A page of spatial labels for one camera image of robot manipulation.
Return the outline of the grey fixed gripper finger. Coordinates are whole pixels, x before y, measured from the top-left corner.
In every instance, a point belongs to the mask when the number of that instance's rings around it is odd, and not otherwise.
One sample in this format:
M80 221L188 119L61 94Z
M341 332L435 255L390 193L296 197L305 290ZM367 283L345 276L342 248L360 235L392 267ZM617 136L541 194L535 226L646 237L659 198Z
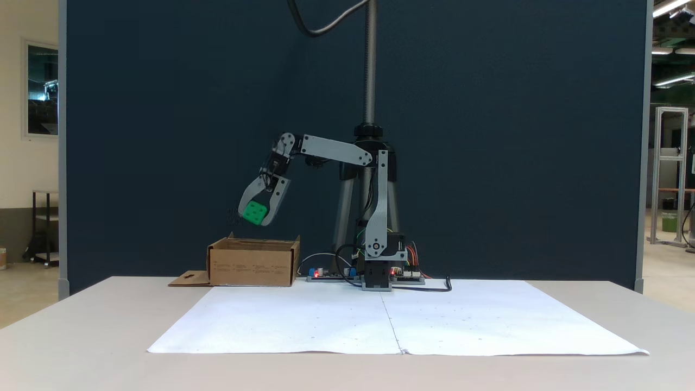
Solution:
M265 191L263 181L259 175L244 191L239 206L238 215L243 219L264 219L267 207L254 198Z

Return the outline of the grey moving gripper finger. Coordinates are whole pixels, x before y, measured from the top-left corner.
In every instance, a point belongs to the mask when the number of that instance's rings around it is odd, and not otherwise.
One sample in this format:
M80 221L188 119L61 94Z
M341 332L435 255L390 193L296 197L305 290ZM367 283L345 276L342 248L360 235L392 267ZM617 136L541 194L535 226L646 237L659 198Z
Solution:
M280 210L281 203L285 198L285 193L291 181L287 178L273 178L270 182L270 198L267 205L267 213L261 222L262 226L270 225L275 219L276 213Z

